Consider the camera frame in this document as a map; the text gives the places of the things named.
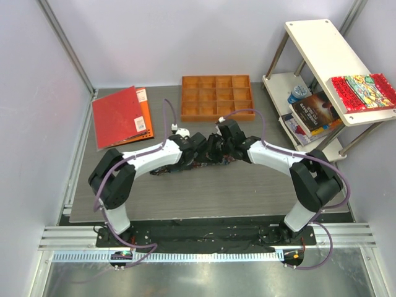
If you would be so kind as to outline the floral navy necktie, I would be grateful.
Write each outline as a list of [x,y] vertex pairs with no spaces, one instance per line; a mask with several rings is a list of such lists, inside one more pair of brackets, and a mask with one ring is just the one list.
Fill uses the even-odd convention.
[[208,166],[229,165],[230,163],[233,163],[235,161],[236,161],[235,158],[233,158],[229,155],[224,155],[222,160],[217,163],[213,163],[213,162],[204,163],[204,162],[193,161],[191,164],[186,165],[185,167],[180,167],[180,168],[177,168],[176,165],[166,165],[166,166],[162,166],[162,167],[159,167],[159,168],[149,171],[149,174],[152,176],[161,176],[164,174],[177,173],[177,172],[181,172],[181,171],[188,171],[188,170],[193,170],[193,169],[208,167]]

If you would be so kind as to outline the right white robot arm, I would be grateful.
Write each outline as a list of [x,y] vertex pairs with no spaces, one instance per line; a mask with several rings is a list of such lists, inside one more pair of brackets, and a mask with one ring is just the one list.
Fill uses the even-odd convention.
[[257,136],[247,137],[233,119],[217,123],[217,132],[208,138],[206,157],[215,162],[230,157],[263,165],[291,178],[297,202],[275,230],[260,237],[265,244],[297,242],[308,223],[343,189],[335,167],[322,151],[299,153],[274,146]]

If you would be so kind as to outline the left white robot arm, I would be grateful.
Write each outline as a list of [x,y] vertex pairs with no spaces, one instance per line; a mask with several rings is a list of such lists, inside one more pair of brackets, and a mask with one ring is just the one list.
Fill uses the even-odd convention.
[[160,167],[186,169],[195,157],[207,148],[207,139],[197,132],[188,135],[179,129],[164,142],[134,152],[108,150],[88,178],[95,194],[94,209],[102,209],[111,228],[110,239],[119,247],[131,242],[130,220],[126,201],[134,181],[143,174]]

